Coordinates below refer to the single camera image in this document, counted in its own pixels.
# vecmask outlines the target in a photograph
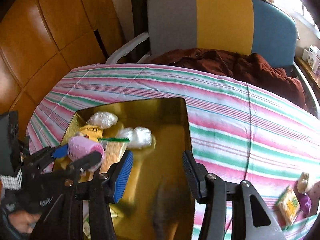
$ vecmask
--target gold tray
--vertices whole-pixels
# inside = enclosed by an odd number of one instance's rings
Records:
[[[103,131],[114,137],[124,127],[142,126],[151,130],[151,147],[132,150],[134,161],[123,198],[110,207],[119,240],[188,240],[192,236],[194,200],[182,166],[182,152],[191,150],[186,103],[183,98],[128,101],[76,111],[63,136],[68,142],[98,111],[108,111],[119,121]],[[65,168],[69,158],[55,161],[54,170]]]

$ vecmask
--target white box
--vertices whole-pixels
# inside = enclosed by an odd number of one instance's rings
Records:
[[[308,64],[311,69],[317,68],[320,62],[320,51],[315,46],[310,46],[309,53],[308,53]]]
[[[318,76],[320,75],[320,64],[319,63],[312,68],[312,72]]]
[[[304,62],[307,62],[307,60],[308,60],[308,54],[309,54],[309,51],[306,50],[306,49],[304,49],[304,50],[303,50],[303,55],[302,55],[302,60],[303,60]]]

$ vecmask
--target small box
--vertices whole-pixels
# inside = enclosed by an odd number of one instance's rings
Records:
[[[318,62],[313,68],[312,68],[312,72],[316,75],[320,75],[320,62]]]
[[[312,59],[312,55],[313,53],[317,53],[317,48],[315,46],[312,46],[310,45],[310,48],[309,48],[309,52],[308,52],[308,57],[307,57],[307,62],[309,64],[309,66],[311,66],[311,59]]]
[[[291,226],[292,223],[297,218],[300,210],[299,201],[293,192],[292,187],[288,186],[286,190],[282,193],[276,206],[279,208],[281,214],[284,217],[287,226]]]
[[[308,64],[311,69],[317,69],[318,64],[320,62],[320,50],[317,47],[312,46],[313,49],[309,49],[308,53]]]
[[[307,60],[308,60],[308,54],[309,54],[309,51],[306,50],[306,49],[304,49],[304,50],[303,50],[303,55],[302,55],[302,60],[303,60],[304,62],[307,62]]]

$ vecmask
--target window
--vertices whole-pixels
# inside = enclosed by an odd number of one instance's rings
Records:
[[[308,23],[310,23],[315,32],[320,34],[318,26],[315,24],[311,14],[302,4],[301,0],[274,0],[274,5],[288,12],[288,14],[291,14],[290,12],[294,12],[293,14],[299,14]]]

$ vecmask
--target metal screw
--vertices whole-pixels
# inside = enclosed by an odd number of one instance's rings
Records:
[[[213,174],[213,173],[209,173],[209,174],[207,175],[207,178],[214,180],[214,179],[217,178],[217,175],[216,175],[216,174]]]
[[[72,185],[73,185],[73,180],[71,180],[71,179],[66,179],[66,181],[64,182],[64,185],[65,185],[66,187],[72,186]]]
[[[99,174],[99,179],[107,179],[109,175],[107,173],[101,173]]]
[[[250,187],[250,182],[247,180],[242,181],[242,185],[245,187]]]

